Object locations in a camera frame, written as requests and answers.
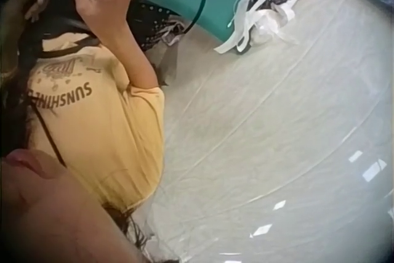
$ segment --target white floor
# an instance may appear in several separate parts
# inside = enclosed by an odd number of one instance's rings
[[[393,243],[392,21],[365,0],[295,12],[299,45],[180,45],[151,214],[185,262],[370,263]]]

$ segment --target lips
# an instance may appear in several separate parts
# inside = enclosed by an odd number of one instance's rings
[[[16,167],[27,168],[40,177],[45,178],[46,174],[43,171],[37,158],[28,150],[18,149],[7,155],[6,161]]]

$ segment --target yellow t-shirt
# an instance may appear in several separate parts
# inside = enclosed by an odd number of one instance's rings
[[[83,34],[44,42],[44,50],[75,46]],[[163,170],[164,94],[130,87],[124,67],[105,47],[38,60],[29,93],[67,168],[119,209],[137,207],[157,188]],[[36,115],[30,148],[56,157]]]

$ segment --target person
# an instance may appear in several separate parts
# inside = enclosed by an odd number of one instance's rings
[[[0,168],[2,262],[148,262],[53,157],[18,149]]]
[[[2,76],[1,156],[29,149],[56,158],[126,234],[130,214],[152,196],[163,171],[164,94],[126,22],[131,0],[74,1],[99,44],[67,54],[87,39],[72,32],[34,42],[48,0],[25,15],[35,22],[5,33],[14,56],[2,57],[2,66],[18,65]],[[23,15],[13,3],[8,13]],[[39,59],[58,51],[66,54]]]

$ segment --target black strap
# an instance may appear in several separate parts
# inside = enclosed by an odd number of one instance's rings
[[[64,55],[75,54],[76,52],[79,52],[81,49],[83,49],[86,46],[98,46],[100,44],[100,41],[97,38],[88,36],[75,42],[75,44],[77,45],[74,47],[69,47],[67,49],[60,49],[58,51],[49,51],[49,52],[43,51],[40,53],[39,58],[51,59],[51,58],[62,57]]]
[[[54,150],[54,152],[55,152],[55,154],[56,154],[57,159],[59,160],[59,162],[60,162],[63,166],[66,166],[66,164],[65,164],[65,162],[64,162],[64,159],[63,159],[62,155],[61,155],[60,152],[59,152],[59,149],[57,148],[57,146],[56,146],[56,144],[55,144],[55,142],[54,142],[52,136],[51,136],[50,133],[49,133],[49,130],[48,130],[47,125],[45,124],[44,118],[42,118],[40,112],[39,112],[38,109],[37,109],[36,104],[35,104],[35,103],[31,103],[30,105],[31,105],[31,107],[32,107],[32,109],[33,109],[33,111],[34,111],[34,113],[37,115],[38,120],[39,120],[39,122],[41,123],[41,126],[42,126],[42,128],[43,128],[43,130],[44,130],[44,132],[45,132],[45,135],[46,135],[47,138],[48,138],[48,141],[49,141],[49,143],[50,143],[50,146],[52,147],[52,149]]]

